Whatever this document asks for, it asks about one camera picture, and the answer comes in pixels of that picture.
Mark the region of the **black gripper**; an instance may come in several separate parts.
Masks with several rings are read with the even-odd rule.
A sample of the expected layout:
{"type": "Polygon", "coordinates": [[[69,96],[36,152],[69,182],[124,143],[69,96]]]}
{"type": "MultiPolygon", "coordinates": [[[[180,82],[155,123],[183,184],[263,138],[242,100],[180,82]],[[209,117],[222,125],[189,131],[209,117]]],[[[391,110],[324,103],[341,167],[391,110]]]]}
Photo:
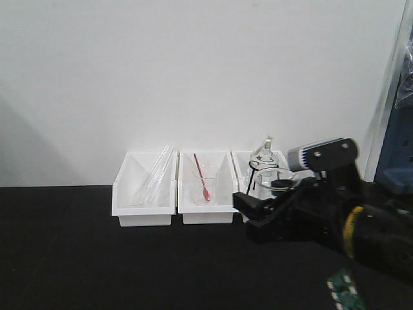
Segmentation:
{"type": "Polygon", "coordinates": [[[285,194],[261,200],[232,194],[233,208],[244,215],[268,215],[283,198],[283,215],[248,218],[246,236],[253,242],[353,242],[363,211],[365,182],[359,178],[305,178],[285,194]]]}

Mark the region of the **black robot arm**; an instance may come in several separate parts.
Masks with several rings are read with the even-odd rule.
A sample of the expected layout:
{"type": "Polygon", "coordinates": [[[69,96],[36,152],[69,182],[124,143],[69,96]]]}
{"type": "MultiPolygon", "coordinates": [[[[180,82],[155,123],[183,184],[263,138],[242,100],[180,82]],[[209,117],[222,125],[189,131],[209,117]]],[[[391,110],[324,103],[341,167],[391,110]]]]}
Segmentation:
{"type": "Polygon", "coordinates": [[[314,173],[261,200],[242,192],[233,206],[247,217],[258,242],[316,242],[369,268],[412,282],[412,210],[366,190],[350,138],[304,145],[288,152],[292,172],[314,173]]]}

